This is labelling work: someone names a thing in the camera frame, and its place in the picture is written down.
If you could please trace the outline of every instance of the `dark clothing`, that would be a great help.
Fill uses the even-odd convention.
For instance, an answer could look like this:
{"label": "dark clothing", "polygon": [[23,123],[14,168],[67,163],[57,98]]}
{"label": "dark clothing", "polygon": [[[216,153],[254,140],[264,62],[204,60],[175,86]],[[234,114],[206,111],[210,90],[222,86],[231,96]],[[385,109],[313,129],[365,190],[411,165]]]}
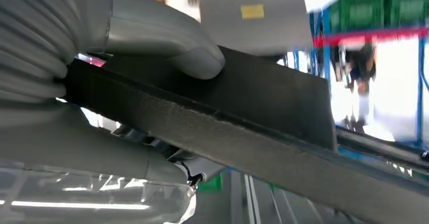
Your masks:
{"label": "dark clothing", "polygon": [[346,62],[354,63],[355,67],[350,76],[353,79],[369,80],[375,75],[375,63],[372,64],[371,70],[367,69],[367,63],[373,57],[374,47],[371,43],[366,43],[359,51],[346,51]]}

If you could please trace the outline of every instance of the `blue metal frame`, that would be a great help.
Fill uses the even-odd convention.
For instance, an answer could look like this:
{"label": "blue metal frame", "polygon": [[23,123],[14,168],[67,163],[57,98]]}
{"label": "blue metal frame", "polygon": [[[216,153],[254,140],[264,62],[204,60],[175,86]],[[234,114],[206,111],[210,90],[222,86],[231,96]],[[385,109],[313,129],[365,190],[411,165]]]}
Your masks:
{"label": "blue metal frame", "polygon": [[317,55],[316,50],[311,49],[310,51],[310,63],[311,63],[311,73],[317,75]]}
{"label": "blue metal frame", "polygon": [[[326,8],[325,10],[323,10],[322,19],[323,19],[323,35],[327,36],[331,33],[329,8]],[[324,77],[329,81],[329,85],[330,85],[330,78],[331,78],[330,65],[331,65],[331,48],[330,46],[324,46],[323,47]]]}
{"label": "blue metal frame", "polygon": [[316,35],[320,35],[320,24],[322,23],[322,14],[323,13],[319,13],[317,15],[317,23],[316,23],[316,29],[315,29]]}
{"label": "blue metal frame", "polygon": [[310,21],[310,32],[311,35],[315,35],[315,28],[314,28],[314,13],[309,14],[309,21]]}
{"label": "blue metal frame", "polygon": [[423,140],[423,85],[429,91],[429,84],[424,74],[425,38],[418,40],[418,94],[417,94],[417,147],[422,147]]}
{"label": "blue metal frame", "polygon": [[299,71],[299,54],[298,54],[298,51],[293,51],[293,58],[295,61],[295,70]]}

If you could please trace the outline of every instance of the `transparent plastic cover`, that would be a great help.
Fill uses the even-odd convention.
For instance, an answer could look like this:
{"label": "transparent plastic cover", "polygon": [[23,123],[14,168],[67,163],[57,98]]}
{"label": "transparent plastic cover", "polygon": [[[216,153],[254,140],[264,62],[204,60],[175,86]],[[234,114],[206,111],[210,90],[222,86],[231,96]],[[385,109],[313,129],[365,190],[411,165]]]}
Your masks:
{"label": "transparent plastic cover", "polygon": [[2,223],[182,223],[193,188],[0,161]]}

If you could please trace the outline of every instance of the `yellow label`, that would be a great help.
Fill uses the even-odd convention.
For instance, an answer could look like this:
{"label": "yellow label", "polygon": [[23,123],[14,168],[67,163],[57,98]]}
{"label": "yellow label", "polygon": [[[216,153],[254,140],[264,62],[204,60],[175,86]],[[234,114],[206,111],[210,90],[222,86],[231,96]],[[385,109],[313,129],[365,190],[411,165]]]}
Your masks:
{"label": "yellow label", "polygon": [[264,18],[264,5],[246,5],[241,6],[242,19]]}

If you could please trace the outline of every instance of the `red beam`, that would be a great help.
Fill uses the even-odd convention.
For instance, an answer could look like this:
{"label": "red beam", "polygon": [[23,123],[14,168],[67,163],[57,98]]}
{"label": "red beam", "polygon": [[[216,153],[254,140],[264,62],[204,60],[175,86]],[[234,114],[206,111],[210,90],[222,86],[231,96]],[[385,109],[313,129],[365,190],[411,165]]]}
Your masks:
{"label": "red beam", "polygon": [[353,42],[354,40],[375,42],[427,36],[429,36],[429,27],[368,30],[362,32],[338,33],[327,36],[318,36],[313,39],[313,45],[314,47],[318,48],[322,46],[336,46],[340,43],[341,40],[347,40],[350,42]]}

